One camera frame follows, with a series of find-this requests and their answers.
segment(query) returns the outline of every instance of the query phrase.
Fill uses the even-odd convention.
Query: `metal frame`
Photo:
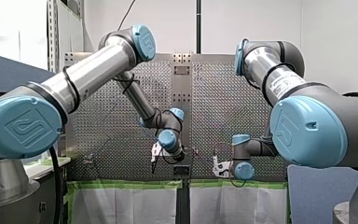
[[[65,56],[65,60],[66,60],[65,65],[72,65],[77,61],[86,58],[88,55],[90,54],[67,53]],[[167,94],[169,96],[168,97],[169,99],[164,98],[168,100],[168,104],[164,106],[161,106],[160,102],[158,101],[158,98],[161,97],[161,94],[159,94],[158,89],[154,89],[157,88],[159,85],[161,85],[161,83],[159,83],[159,81],[156,82],[155,79],[155,78],[160,78],[160,77],[155,77],[155,74],[158,70],[153,70],[156,68],[150,70],[150,66],[152,67],[155,66],[155,65],[151,65],[153,64],[153,62],[163,63],[164,67],[166,66],[172,67],[171,83],[170,83],[171,89],[170,90],[165,89],[162,91],[164,95]],[[152,63],[141,64],[140,66],[134,69],[135,74],[139,72],[141,73],[146,72],[146,74],[144,74],[144,77],[141,77],[141,82],[144,83],[144,87],[147,87],[145,90],[146,95],[148,95],[149,98],[151,98],[153,105],[160,106],[162,107],[161,109],[165,109],[165,107],[167,106],[180,107],[186,112],[186,120],[184,122],[184,127],[183,127],[184,131],[182,132],[182,141],[185,147],[190,147],[187,149],[189,155],[192,154],[191,149],[193,149],[196,152],[199,152],[200,154],[197,155],[194,159],[187,156],[189,159],[182,162],[181,165],[184,164],[191,165],[194,162],[194,167],[192,167],[191,169],[192,174],[190,174],[190,176],[195,176],[195,178],[213,178],[212,175],[213,164],[211,163],[211,166],[209,167],[206,161],[211,161],[212,150],[216,147],[214,145],[215,142],[217,141],[230,142],[231,135],[236,133],[242,133],[242,132],[250,133],[252,137],[258,137],[264,133],[264,129],[265,129],[264,126],[266,125],[268,120],[269,107],[264,102],[262,95],[260,94],[259,91],[253,90],[252,88],[247,86],[243,78],[235,77],[233,76],[233,74],[231,74],[232,73],[231,70],[233,67],[232,64],[233,64],[233,56],[230,55],[198,55],[198,54],[176,53],[173,55],[157,54],[156,59],[152,61]],[[119,99],[123,98],[119,100],[121,107],[118,108],[118,110],[124,109],[124,111],[122,111],[124,113],[128,113],[129,110],[132,111],[130,102],[128,102],[127,99],[125,99],[125,97],[119,96],[121,95],[121,91],[114,91],[113,89],[110,89],[110,88],[116,89],[116,83],[113,86],[112,84],[107,84],[107,85],[109,85],[109,87],[103,87],[102,92],[105,92],[103,94],[107,94],[106,91],[117,92],[117,93],[111,96],[106,95],[106,97],[111,98],[110,100],[113,100],[113,98],[117,99],[117,97],[119,97]],[[222,99],[221,97],[225,99],[227,98],[225,100],[226,102],[221,102],[221,100],[219,100]],[[93,104],[101,104],[101,102],[100,103],[95,102],[96,99],[97,98],[89,99],[89,101],[94,102]],[[97,101],[101,101],[101,100],[105,101],[104,98],[101,98],[101,94],[98,99],[99,100]],[[118,111],[117,116],[118,117],[116,119],[120,119],[120,118],[124,118],[122,116],[125,116],[125,114],[120,115],[120,111]],[[227,126],[231,125],[231,127],[226,127],[226,128],[222,127],[221,128],[222,130],[217,130],[217,129],[215,130],[215,127],[213,128],[213,126],[215,125],[215,123],[218,125],[219,122],[220,124],[222,123],[225,125],[227,124]],[[67,141],[66,141],[67,144],[66,154],[71,156],[73,156],[74,154],[70,152],[72,151],[76,153],[75,149],[77,148],[77,142],[76,142],[77,139],[75,137],[75,133],[73,132],[72,128],[73,127],[71,125],[67,126]],[[198,141],[192,142],[192,137],[196,137]],[[116,138],[115,144],[109,145],[109,148],[110,147],[116,148],[117,146],[121,146],[121,144],[124,143],[120,143],[120,140]],[[230,160],[231,158],[229,152],[230,151],[227,148],[227,150],[220,151],[218,154],[222,160]],[[145,160],[147,160],[145,156],[146,155],[139,157],[138,160],[143,160],[143,162],[138,163],[137,164],[138,167],[140,166],[144,167]],[[255,176],[256,180],[285,181],[286,178],[285,167],[287,163],[284,162],[282,158],[278,157],[272,160],[270,158],[256,157],[252,159],[252,164],[256,168],[256,176]],[[148,175],[147,177],[138,176],[138,177],[133,177],[132,179],[135,180],[172,179],[173,175],[172,173],[167,172],[166,170],[167,168],[168,170],[171,170],[169,165],[166,165],[162,162],[158,164],[158,169],[163,170],[163,172],[161,171],[162,173],[159,173],[157,175],[154,174],[151,176]],[[123,175],[118,175],[118,178],[127,178],[122,176]]]
[[[48,70],[59,71],[59,29],[58,7],[56,0],[48,0]]]

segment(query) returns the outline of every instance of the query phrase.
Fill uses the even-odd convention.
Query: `blue joint cap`
[[[183,110],[179,109],[179,108],[171,108],[170,111],[176,116],[178,117],[180,120],[184,120],[185,119],[185,112],[183,112]]]
[[[171,130],[164,130],[158,135],[159,144],[168,152],[176,145],[176,136]]]
[[[248,40],[244,39],[238,43],[237,47],[235,48],[235,59],[234,59],[234,69],[235,75],[243,76],[242,73],[242,66],[243,66],[243,48],[245,47]]]
[[[57,141],[62,121],[49,102],[33,96],[0,100],[0,159],[37,156]]]
[[[234,175],[240,180],[252,179],[255,175],[255,168],[251,163],[243,161],[235,167]]]
[[[156,56],[156,42],[149,28],[143,24],[132,26],[133,42],[139,56],[148,62]]]
[[[232,146],[235,147],[235,146],[245,143],[249,140],[251,140],[251,136],[249,136],[249,134],[232,135]]]
[[[294,164],[332,167],[347,152],[347,135],[338,116],[308,96],[292,96],[278,102],[272,109],[269,126],[275,147]]]

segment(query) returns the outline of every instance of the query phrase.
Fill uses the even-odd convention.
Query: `white wall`
[[[87,36],[85,50],[96,50],[103,35],[117,30],[131,0],[85,0]],[[122,29],[133,24],[146,24],[156,39],[157,51],[172,53],[195,49],[194,0],[136,1]]]
[[[245,37],[300,44],[301,0],[204,0],[201,14],[202,53],[234,54]]]
[[[131,0],[85,0],[86,50],[115,31]],[[202,1],[202,53],[233,54],[244,37],[300,43],[301,0]],[[160,53],[196,51],[196,1],[136,1],[123,28],[146,24]]]
[[[358,91],[358,0],[303,0],[306,80]]]

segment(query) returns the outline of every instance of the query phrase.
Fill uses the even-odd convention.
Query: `green tape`
[[[67,158],[58,158],[58,163],[61,163],[63,161],[67,160]],[[25,165],[34,165],[34,164],[41,164],[41,165],[53,165],[53,162],[51,159],[45,159],[43,162],[39,163],[39,161],[31,161],[31,162],[28,162],[27,164]]]
[[[242,185],[243,181],[232,180],[235,185]],[[211,179],[211,180],[191,180],[191,188],[218,188],[223,186],[232,186],[229,180],[225,179]],[[287,189],[287,182],[259,182],[247,181],[244,185],[245,188],[254,189]]]
[[[68,183],[68,189],[179,189],[181,181],[92,180]]]

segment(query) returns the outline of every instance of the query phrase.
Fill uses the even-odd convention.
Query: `perforated metal panel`
[[[132,72],[153,106],[171,107],[172,55],[159,55]],[[172,167],[163,160],[151,174],[155,131],[140,127],[139,115],[114,81],[79,107],[73,128],[77,156],[70,179],[172,179]]]
[[[133,72],[153,106],[160,109],[172,105],[172,85],[191,85],[189,106],[190,146],[198,153],[193,160],[192,178],[214,178],[213,149],[220,161],[231,159],[231,136],[263,134],[269,107],[261,92],[250,87],[233,71],[233,56],[192,55],[191,83],[180,82],[173,74],[173,56],[158,54],[151,63],[137,66]],[[109,82],[82,104],[73,120],[70,134],[76,142],[76,159],[70,166],[69,179],[172,179],[172,167],[163,160],[151,174],[150,150],[154,131],[139,126],[139,116],[115,82]],[[253,158],[259,180],[283,180],[285,164],[281,158]]]
[[[192,145],[199,152],[193,178],[211,178],[211,157],[217,151],[220,161],[231,160],[231,136],[248,133],[259,137],[268,122],[269,107],[260,91],[234,73],[234,56],[193,56]],[[255,178],[283,180],[282,158],[252,157]]]

